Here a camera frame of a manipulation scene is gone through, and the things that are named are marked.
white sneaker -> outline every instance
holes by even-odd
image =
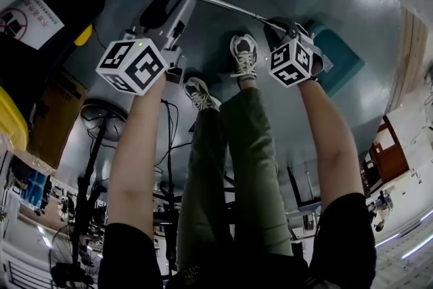
[[[237,64],[236,73],[231,77],[238,77],[240,81],[256,79],[257,47],[256,40],[249,34],[235,35],[231,39],[230,52]]]
[[[197,110],[202,111],[207,108],[213,108],[219,111],[221,102],[209,94],[208,86],[206,86],[204,81],[197,77],[190,77],[183,84],[183,90],[191,99]]]

shoelace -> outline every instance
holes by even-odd
[[[199,92],[191,94],[191,100],[199,111],[205,109],[208,104],[208,96]]]
[[[254,56],[252,53],[247,51],[240,52],[237,57],[235,57],[235,59],[240,72],[230,75],[231,77],[239,77],[245,75],[257,76],[254,71],[257,65],[257,61],[253,63]]]

forearm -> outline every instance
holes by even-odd
[[[153,237],[156,136],[164,81],[135,97],[110,173],[109,223],[124,223]]]
[[[306,81],[299,85],[308,114],[317,156],[329,158],[341,153],[357,153],[352,132],[320,84]]]
[[[322,206],[363,193],[357,149],[350,128],[315,81],[299,84],[317,151]]]

teal object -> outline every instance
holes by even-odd
[[[332,97],[364,67],[365,62],[336,33],[323,24],[314,23],[308,32],[310,35],[314,34],[315,46],[326,55],[325,69],[317,78],[325,92]]]

fiducial marker cube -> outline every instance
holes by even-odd
[[[151,39],[113,41],[96,72],[118,91],[144,95],[168,64]]]
[[[285,88],[309,79],[312,63],[313,52],[297,39],[277,48],[271,53],[271,59],[267,60],[269,73]]]

